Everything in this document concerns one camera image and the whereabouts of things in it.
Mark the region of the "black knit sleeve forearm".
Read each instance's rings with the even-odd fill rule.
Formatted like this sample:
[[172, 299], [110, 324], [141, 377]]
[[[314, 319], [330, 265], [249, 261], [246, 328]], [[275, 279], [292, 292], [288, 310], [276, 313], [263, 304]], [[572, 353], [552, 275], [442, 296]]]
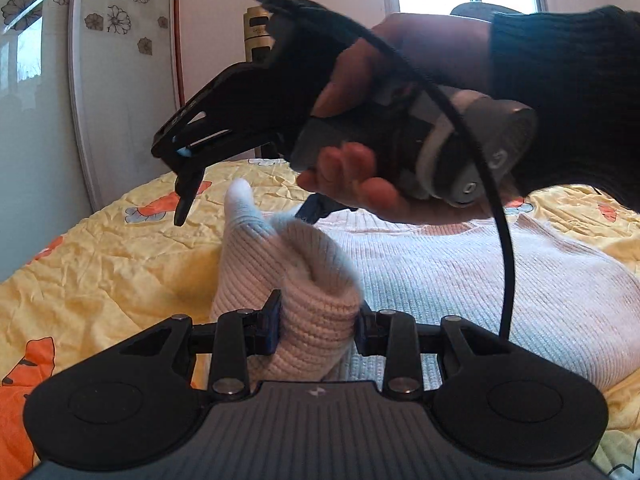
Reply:
[[530, 106], [538, 129], [512, 170], [521, 194], [590, 185], [639, 208], [639, 15], [498, 14], [491, 88]]

